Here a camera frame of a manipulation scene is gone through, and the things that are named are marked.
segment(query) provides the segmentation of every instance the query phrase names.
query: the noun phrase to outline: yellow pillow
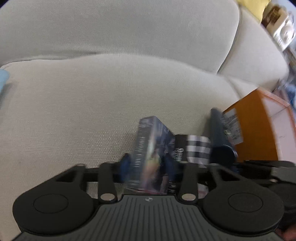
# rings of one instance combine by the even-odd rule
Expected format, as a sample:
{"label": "yellow pillow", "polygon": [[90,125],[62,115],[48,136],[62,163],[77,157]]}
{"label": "yellow pillow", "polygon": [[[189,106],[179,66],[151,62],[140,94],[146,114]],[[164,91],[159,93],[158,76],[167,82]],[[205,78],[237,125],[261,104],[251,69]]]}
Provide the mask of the yellow pillow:
{"label": "yellow pillow", "polygon": [[245,6],[261,22],[264,9],[270,0],[237,0],[237,2]]}

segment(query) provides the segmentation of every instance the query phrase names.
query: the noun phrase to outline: blue fabric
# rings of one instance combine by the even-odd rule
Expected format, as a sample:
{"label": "blue fabric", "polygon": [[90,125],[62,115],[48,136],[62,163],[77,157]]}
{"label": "blue fabric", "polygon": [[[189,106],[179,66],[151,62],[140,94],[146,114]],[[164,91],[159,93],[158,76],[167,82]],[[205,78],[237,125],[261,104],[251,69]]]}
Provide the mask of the blue fabric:
{"label": "blue fabric", "polygon": [[8,78],[9,78],[9,73],[4,69],[0,69],[0,92],[2,91]]}

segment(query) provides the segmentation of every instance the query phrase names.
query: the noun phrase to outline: sofa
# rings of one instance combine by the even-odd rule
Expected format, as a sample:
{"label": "sofa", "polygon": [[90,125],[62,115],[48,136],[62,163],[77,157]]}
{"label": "sofa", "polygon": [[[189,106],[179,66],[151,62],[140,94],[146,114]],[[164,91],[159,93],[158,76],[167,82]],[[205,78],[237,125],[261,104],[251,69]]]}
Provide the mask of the sofa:
{"label": "sofa", "polygon": [[207,135],[211,108],[288,75],[233,0],[9,0],[0,36],[1,241],[20,232],[21,193],[77,163],[119,160],[140,118]]}

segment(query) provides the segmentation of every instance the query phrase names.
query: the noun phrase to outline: white label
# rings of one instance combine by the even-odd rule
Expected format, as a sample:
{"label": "white label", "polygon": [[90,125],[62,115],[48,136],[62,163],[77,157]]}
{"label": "white label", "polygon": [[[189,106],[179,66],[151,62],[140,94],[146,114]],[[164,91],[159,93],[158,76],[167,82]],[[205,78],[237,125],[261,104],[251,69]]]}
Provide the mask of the white label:
{"label": "white label", "polygon": [[226,127],[229,128],[229,130],[232,133],[234,144],[237,145],[239,143],[242,143],[242,132],[240,129],[239,120],[237,118],[237,112],[235,108],[233,108],[229,112],[226,112],[224,114],[224,119]]}

